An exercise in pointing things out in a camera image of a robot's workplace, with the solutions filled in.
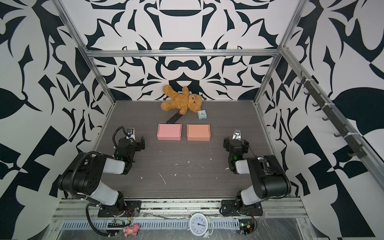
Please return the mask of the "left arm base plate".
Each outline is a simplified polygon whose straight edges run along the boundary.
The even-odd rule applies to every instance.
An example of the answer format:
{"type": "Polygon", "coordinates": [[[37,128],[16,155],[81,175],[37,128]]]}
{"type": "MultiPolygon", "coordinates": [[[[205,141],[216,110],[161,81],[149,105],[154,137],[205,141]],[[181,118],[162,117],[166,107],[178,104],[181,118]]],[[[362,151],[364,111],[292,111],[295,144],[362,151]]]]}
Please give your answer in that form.
{"type": "Polygon", "coordinates": [[[122,205],[120,205],[120,203],[116,203],[114,206],[101,205],[98,217],[134,217],[140,213],[141,205],[142,202],[138,200],[124,201],[122,205]]]}

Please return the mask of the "pink cardboard box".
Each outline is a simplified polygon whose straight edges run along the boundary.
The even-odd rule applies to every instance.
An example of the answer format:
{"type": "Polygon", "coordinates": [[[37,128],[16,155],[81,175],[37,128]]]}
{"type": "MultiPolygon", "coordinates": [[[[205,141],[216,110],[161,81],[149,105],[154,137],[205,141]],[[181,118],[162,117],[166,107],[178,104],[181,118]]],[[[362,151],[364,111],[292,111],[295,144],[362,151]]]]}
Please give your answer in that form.
{"type": "Polygon", "coordinates": [[[182,124],[159,124],[157,138],[159,141],[180,141],[182,124]]]}

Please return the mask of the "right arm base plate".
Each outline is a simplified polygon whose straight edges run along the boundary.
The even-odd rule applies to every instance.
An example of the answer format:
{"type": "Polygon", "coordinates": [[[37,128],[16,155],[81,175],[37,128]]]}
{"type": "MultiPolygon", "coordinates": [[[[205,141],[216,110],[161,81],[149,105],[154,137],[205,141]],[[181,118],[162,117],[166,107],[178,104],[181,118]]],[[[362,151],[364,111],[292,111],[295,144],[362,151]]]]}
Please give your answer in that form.
{"type": "Polygon", "coordinates": [[[225,217],[235,217],[235,216],[262,216],[263,208],[261,203],[256,203],[253,205],[241,205],[235,200],[222,200],[221,207],[219,208],[221,215],[225,217]]]}

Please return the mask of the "salmon cardboard box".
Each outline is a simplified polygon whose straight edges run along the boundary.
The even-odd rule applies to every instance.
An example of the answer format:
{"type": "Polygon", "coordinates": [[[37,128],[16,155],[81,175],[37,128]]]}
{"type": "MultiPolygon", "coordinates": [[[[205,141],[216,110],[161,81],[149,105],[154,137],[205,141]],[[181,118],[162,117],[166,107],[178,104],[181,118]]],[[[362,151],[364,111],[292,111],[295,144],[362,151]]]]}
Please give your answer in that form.
{"type": "Polygon", "coordinates": [[[210,125],[187,125],[187,140],[208,142],[211,139],[210,125]]]}

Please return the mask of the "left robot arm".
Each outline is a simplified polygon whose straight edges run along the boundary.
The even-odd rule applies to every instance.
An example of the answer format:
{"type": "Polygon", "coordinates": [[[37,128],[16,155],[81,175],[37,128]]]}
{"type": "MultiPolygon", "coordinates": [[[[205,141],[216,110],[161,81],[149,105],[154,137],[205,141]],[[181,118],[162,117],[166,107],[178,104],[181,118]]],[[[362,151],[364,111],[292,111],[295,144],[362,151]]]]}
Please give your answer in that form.
{"type": "Polygon", "coordinates": [[[96,206],[122,212],[126,209],[124,195],[104,184],[101,181],[102,175],[127,175],[133,166],[135,153],[144,149],[143,137],[139,142],[121,138],[113,157],[95,151],[79,153],[59,177],[58,189],[73,198],[85,199],[96,206]]]}

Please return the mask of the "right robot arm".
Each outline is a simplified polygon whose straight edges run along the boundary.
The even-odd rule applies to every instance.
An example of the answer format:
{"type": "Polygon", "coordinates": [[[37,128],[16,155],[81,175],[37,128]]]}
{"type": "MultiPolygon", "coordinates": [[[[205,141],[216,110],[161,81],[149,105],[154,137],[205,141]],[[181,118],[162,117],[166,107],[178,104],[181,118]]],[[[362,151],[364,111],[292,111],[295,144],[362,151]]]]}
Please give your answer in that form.
{"type": "Polygon", "coordinates": [[[234,174],[250,175],[252,185],[239,191],[236,202],[239,207],[253,206],[268,199],[287,197],[291,183],[274,155],[244,158],[249,143],[242,139],[224,139],[224,148],[229,153],[229,169],[234,174]]]}

